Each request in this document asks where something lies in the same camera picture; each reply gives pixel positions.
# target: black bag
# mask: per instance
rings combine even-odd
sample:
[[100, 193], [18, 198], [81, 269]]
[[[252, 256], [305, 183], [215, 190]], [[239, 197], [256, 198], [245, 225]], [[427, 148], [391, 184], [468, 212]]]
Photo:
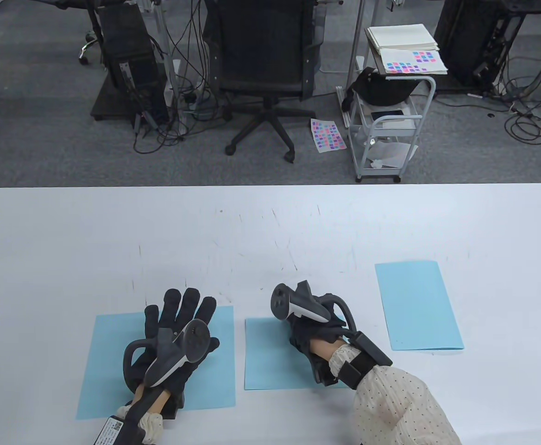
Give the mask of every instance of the black bag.
[[353, 91], [366, 104], [376, 107], [390, 107], [403, 102], [416, 89], [417, 80], [386, 80], [386, 76], [378, 73], [375, 68], [368, 66], [357, 76], [355, 82], [346, 91], [340, 109], [349, 112], [353, 104]]

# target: office chair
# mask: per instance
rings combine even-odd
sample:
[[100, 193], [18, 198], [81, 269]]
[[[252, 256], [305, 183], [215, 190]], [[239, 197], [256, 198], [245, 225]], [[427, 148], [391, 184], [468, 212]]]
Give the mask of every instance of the office chair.
[[[89, 2], [88, 0], [32, 0], [32, 1], [56, 6], [59, 9], [72, 8], [72, 9], [88, 10], [88, 6], [93, 4], [93, 0], [90, 0]], [[94, 31], [88, 31], [85, 35], [85, 40], [86, 40], [86, 44], [83, 45], [77, 57], [77, 60], [82, 65], [89, 64], [89, 61], [87, 60], [87, 57], [86, 57], [86, 51], [90, 49], [91, 46], [95, 45], [96, 43], [100, 43], [98, 36], [96, 35]]]
[[230, 104], [223, 110], [253, 114], [253, 119], [226, 146], [236, 145], [268, 121], [289, 147], [284, 159], [293, 163], [293, 141], [279, 117], [311, 117], [315, 112], [276, 107], [279, 98], [311, 97], [315, 68], [324, 40], [326, 6], [315, 0], [205, 0], [207, 20], [203, 40], [209, 47], [209, 84], [215, 95], [235, 93], [261, 97], [262, 108]]

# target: scratch mark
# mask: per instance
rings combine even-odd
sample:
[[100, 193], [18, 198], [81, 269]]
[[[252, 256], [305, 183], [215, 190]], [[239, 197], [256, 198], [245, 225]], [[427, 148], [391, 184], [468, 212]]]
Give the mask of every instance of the scratch mark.
[[351, 254], [353, 255], [353, 263], [355, 263], [355, 270], [357, 270], [357, 258], [355, 258], [355, 248], [351, 246]]
[[280, 227], [281, 224], [279, 224], [279, 218], [277, 218], [277, 214], [275, 213], [275, 209], [271, 209], [271, 210], [272, 210], [273, 216], [275, 217], [275, 221], [277, 221], [277, 225]]
[[291, 257], [291, 262], [293, 263], [293, 267], [296, 269], [296, 272], [297, 272], [296, 262], [293, 259], [293, 255], [291, 254], [291, 250], [289, 250], [289, 248], [288, 248], [287, 251], [289, 252], [289, 256]]

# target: black glove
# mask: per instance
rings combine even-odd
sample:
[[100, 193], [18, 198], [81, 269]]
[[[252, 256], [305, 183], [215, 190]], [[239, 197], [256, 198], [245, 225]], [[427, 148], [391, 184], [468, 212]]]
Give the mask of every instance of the black glove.
[[291, 326], [289, 343], [307, 357], [316, 383], [328, 386], [337, 383], [338, 379], [330, 372], [330, 366], [326, 360], [309, 351], [309, 341], [315, 338], [334, 343], [342, 337], [346, 323], [334, 314], [334, 303], [323, 304], [323, 306], [330, 311], [330, 320], [327, 323], [320, 323], [306, 317], [296, 317], [294, 314], [287, 317], [287, 322]]
[[323, 306], [330, 311], [330, 320], [327, 323], [320, 323], [305, 316], [296, 317], [294, 314], [287, 317], [291, 326], [289, 342], [303, 354], [309, 353], [309, 341], [313, 338], [334, 343], [342, 336], [342, 328], [346, 323], [334, 314], [334, 303]]
[[[184, 297], [180, 295], [178, 289], [169, 289], [164, 296], [161, 316], [157, 305], [150, 305], [145, 308], [145, 338], [155, 338], [159, 328], [171, 328], [177, 335], [193, 318], [198, 318], [209, 324], [211, 317], [215, 313], [215, 309], [217, 309], [217, 301], [213, 297], [205, 297], [199, 306], [200, 299], [201, 295], [197, 289], [188, 288], [184, 292]], [[184, 364], [162, 383], [162, 386], [173, 394], [173, 397], [165, 404], [162, 411], [164, 418], [166, 418], [164, 413], [175, 412], [175, 408], [180, 402], [186, 380], [188, 380], [198, 365], [205, 360], [207, 354], [218, 347], [219, 340], [211, 337], [208, 351], [199, 362]], [[125, 369], [125, 381], [133, 393], [143, 383], [145, 373], [156, 357], [157, 351], [155, 348], [145, 348], [145, 352], [137, 358], [136, 362], [131, 365], [131, 368]]]

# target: polka dot sleeve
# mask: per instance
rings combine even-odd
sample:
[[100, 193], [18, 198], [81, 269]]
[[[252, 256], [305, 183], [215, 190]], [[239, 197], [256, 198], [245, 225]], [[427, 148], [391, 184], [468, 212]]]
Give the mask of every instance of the polka dot sleeve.
[[[350, 345], [337, 349], [329, 362], [332, 374], [358, 354]], [[363, 445], [461, 445], [427, 385], [390, 366], [376, 366], [361, 380], [353, 423]]]

